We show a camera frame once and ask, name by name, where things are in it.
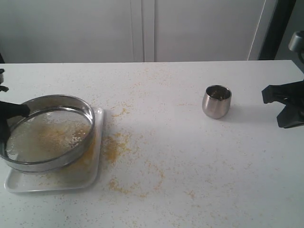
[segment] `white plastic tray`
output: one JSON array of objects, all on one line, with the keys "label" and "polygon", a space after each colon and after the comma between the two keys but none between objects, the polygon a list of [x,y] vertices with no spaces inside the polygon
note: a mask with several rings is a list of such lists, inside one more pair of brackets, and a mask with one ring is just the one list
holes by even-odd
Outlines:
[{"label": "white plastic tray", "polygon": [[95,111],[95,142],[83,157],[74,164],[42,175],[24,174],[14,169],[9,171],[4,188],[11,193],[81,189],[96,179],[101,149],[104,110]]}]

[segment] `sieve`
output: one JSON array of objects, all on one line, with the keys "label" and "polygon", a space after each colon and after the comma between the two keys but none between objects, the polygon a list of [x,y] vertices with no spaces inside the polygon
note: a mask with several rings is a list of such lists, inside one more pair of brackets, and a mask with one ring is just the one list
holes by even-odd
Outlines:
[{"label": "sieve", "polygon": [[28,117],[8,120],[11,136],[0,142],[0,156],[20,172],[46,173],[77,161],[91,145],[95,115],[85,101],[69,95],[29,100]]}]

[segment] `white countertop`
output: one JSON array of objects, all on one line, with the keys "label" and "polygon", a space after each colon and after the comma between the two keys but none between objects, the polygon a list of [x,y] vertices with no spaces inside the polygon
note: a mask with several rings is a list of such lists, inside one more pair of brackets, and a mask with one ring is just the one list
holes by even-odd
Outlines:
[{"label": "white countertop", "polygon": [[[279,128],[284,106],[261,94],[303,79],[291,61],[0,67],[10,88],[2,101],[68,94],[106,110],[96,182],[28,194],[1,187],[0,227],[303,227],[304,127]],[[201,108],[213,84],[233,94],[220,120]]]}]

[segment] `stainless steel cup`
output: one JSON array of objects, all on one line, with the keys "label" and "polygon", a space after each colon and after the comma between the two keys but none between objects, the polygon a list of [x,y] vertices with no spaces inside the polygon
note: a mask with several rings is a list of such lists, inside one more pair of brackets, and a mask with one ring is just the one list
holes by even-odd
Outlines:
[{"label": "stainless steel cup", "polygon": [[211,85],[206,89],[203,98],[204,113],[213,118],[219,119],[227,114],[230,108],[232,93],[222,85]]}]

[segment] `cabinet door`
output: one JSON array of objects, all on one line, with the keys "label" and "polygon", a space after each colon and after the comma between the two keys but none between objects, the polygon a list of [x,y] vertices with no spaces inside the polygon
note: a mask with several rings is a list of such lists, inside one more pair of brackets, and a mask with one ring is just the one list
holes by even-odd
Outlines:
[{"label": "cabinet door", "polygon": [[248,60],[251,51],[255,53],[251,59],[257,59],[275,3],[275,0],[155,0],[154,59]]},{"label": "cabinet door", "polygon": [[2,0],[6,63],[141,62],[141,0]]}]

